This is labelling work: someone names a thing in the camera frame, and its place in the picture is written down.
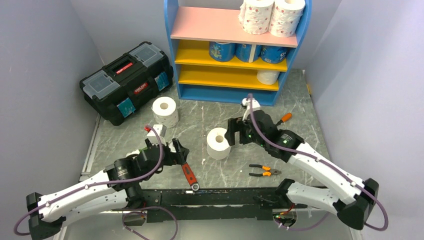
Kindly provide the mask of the white roll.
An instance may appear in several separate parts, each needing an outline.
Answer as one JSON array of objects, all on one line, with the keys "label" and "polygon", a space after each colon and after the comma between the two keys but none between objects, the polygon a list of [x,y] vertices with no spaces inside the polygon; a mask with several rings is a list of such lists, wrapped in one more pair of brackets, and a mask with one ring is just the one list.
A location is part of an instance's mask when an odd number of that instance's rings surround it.
[{"label": "white roll", "polygon": [[176,102],[168,96],[157,98],[152,104],[154,119],[158,124],[172,128],[179,121],[179,113]]},{"label": "white roll", "polygon": [[256,78],[264,85],[273,85],[277,82],[280,73],[280,71],[273,70],[258,70]]},{"label": "white roll", "polygon": [[227,130],[222,127],[216,127],[209,131],[206,137],[207,153],[215,160],[223,160],[227,158],[231,151],[225,133]]},{"label": "white roll", "polygon": [[274,3],[274,0],[244,0],[238,15],[241,28],[251,35],[266,33]]}]

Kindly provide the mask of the blue roll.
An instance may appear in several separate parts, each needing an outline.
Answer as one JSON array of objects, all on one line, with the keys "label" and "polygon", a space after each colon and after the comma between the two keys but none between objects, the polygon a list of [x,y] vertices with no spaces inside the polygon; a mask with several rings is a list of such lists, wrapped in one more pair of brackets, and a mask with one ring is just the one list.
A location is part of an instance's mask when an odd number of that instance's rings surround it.
[{"label": "blue roll", "polygon": [[209,42],[209,56],[218,62],[229,62],[235,56],[236,44],[231,42]]},{"label": "blue roll", "polygon": [[235,56],[244,63],[253,63],[260,57],[262,46],[258,44],[237,43]]},{"label": "blue roll", "polygon": [[288,52],[287,47],[263,45],[261,47],[260,58],[270,64],[281,63]]}]

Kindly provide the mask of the pink patterned paper towel roll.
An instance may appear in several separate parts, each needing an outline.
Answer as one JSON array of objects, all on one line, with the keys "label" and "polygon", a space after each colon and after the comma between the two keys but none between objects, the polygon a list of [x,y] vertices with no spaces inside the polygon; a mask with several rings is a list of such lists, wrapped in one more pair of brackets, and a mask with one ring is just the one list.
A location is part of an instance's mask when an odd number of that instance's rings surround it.
[{"label": "pink patterned paper towel roll", "polygon": [[293,36],[305,6],[305,0],[275,0],[268,31],[280,38]]}]

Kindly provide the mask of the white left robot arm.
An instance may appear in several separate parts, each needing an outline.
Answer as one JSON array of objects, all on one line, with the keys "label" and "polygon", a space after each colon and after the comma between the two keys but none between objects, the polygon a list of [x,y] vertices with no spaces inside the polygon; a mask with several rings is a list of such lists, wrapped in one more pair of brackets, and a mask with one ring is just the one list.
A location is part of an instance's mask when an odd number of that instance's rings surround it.
[{"label": "white left robot arm", "polygon": [[185,164],[190,152],[176,138],[165,144],[153,144],[148,139],[145,143],[145,148],[115,160],[76,185],[48,195],[27,195],[31,238],[50,238],[66,224],[99,212],[144,207],[140,183],[161,173],[164,166]]}]

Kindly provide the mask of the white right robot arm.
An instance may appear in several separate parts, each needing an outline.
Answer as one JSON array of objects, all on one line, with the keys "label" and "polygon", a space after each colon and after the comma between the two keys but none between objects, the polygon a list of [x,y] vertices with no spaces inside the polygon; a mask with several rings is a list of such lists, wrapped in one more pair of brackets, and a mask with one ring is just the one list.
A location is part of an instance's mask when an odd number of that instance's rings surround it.
[{"label": "white right robot arm", "polygon": [[280,207],[287,208],[292,203],[309,205],[336,215],[352,229],[367,226],[380,187],[376,180],[364,180],[342,170],[295,132],[279,129],[262,110],[228,119],[225,138],[230,146],[236,143],[236,133],[240,144],[255,143],[272,157],[302,169],[324,185],[312,187],[286,178],[275,191]]}]

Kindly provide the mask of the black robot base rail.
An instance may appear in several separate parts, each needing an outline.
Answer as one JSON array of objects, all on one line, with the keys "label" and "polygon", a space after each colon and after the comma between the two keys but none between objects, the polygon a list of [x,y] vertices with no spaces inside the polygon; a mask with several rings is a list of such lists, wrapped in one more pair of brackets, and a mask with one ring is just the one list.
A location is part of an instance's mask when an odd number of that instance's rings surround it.
[{"label": "black robot base rail", "polygon": [[[177,220],[256,219],[271,221],[293,206],[275,187],[141,189],[124,210],[147,212],[148,223]],[[165,208],[173,217],[157,209]]]}]

